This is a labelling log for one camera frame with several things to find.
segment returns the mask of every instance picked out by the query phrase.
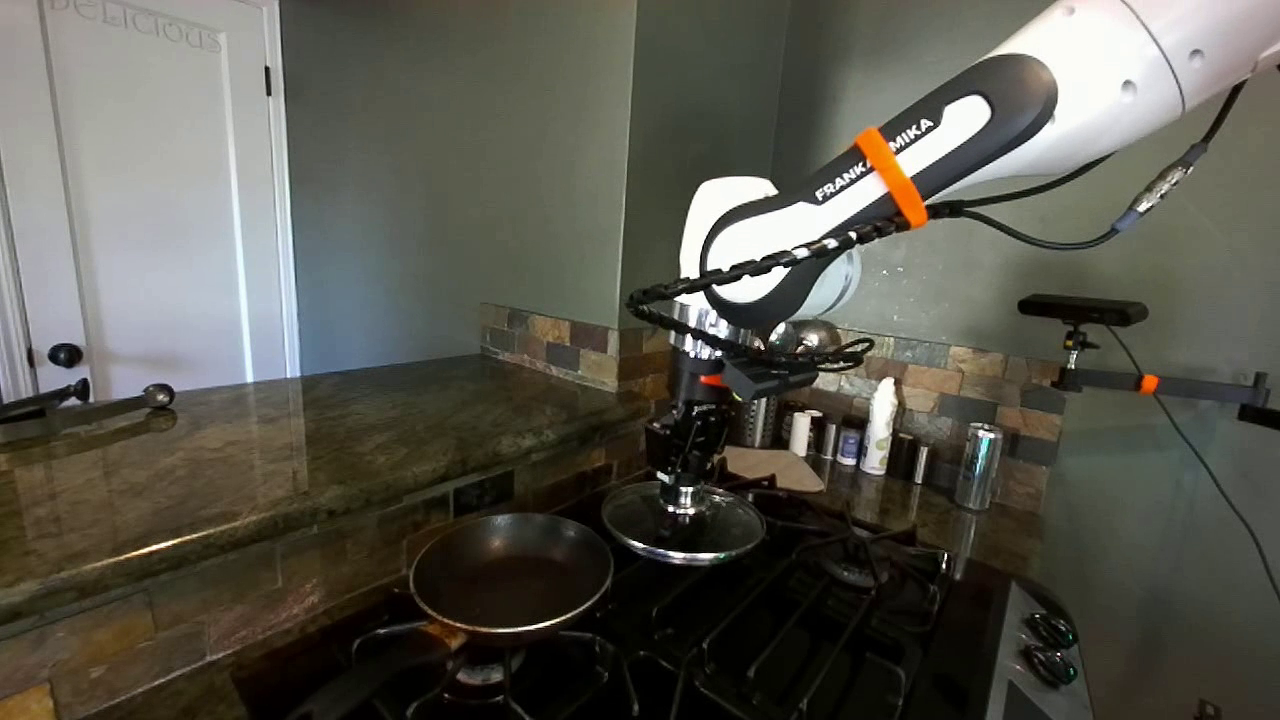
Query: orange band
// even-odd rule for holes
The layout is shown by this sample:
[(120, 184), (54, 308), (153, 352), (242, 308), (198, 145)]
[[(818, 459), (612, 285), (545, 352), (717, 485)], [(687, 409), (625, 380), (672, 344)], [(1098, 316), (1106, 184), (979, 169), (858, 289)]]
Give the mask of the orange band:
[(1160, 376), (1145, 372), (1145, 376), (1135, 380), (1135, 393), (1154, 397), (1154, 393), (1160, 393)]
[(864, 153), (866, 169), (883, 180), (894, 213), (905, 213), (910, 229), (926, 223), (926, 204), (910, 184), (910, 175), (894, 166), (894, 153), (888, 147), (878, 128), (864, 128), (851, 145)]

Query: gray wall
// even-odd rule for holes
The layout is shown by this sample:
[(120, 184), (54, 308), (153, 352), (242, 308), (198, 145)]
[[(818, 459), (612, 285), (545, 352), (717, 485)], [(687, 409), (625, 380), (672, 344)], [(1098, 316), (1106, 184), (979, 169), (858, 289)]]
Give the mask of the gray wall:
[(631, 0), (284, 0), (303, 372), (612, 326)]
[(638, 0), (625, 292), (675, 276), (697, 180), (771, 169), (786, 13), (792, 0)]

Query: frying pan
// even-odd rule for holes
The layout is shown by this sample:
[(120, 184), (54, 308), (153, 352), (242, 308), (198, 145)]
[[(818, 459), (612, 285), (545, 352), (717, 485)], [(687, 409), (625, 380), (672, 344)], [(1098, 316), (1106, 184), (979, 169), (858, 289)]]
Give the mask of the frying pan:
[(311, 691), (290, 720), (349, 720), (388, 678), (448, 678), (462, 646), (525, 646), (587, 614), (612, 583), (608, 544), (563, 517), (476, 517), (429, 544), (407, 573), (429, 625), (384, 630), (379, 651)]
[(476, 517), (413, 560), (407, 592), (471, 641), (525, 641), (587, 614), (612, 583), (608, 544), (563, 517)]

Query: gas stove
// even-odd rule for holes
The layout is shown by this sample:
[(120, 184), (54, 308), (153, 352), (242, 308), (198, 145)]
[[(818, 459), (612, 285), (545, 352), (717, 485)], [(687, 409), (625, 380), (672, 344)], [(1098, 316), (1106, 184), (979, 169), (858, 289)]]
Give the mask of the gas stove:
[[(594, 508), (568, 517), (601, 528)], [(1044, 589), (983, 566), (957, 581), (946, 552), (910, 534), (878, 537), (809, 505), (800, 525), (795, 505), (765, 517), (767, 541), (717, 569), (616, 547), (608, 595), (553, 638), (448, 650), (394, 589), (236, 670), (236, 685), (272, 720), (1088, 715), (1073, 619)]]

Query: white door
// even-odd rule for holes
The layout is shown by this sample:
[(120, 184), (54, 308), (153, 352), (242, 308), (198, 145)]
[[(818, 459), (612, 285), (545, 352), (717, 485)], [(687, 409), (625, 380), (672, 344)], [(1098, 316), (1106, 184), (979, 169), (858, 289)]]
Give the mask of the white door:
[(295, 376), (274, 0), (0, 10), (3, 393)]

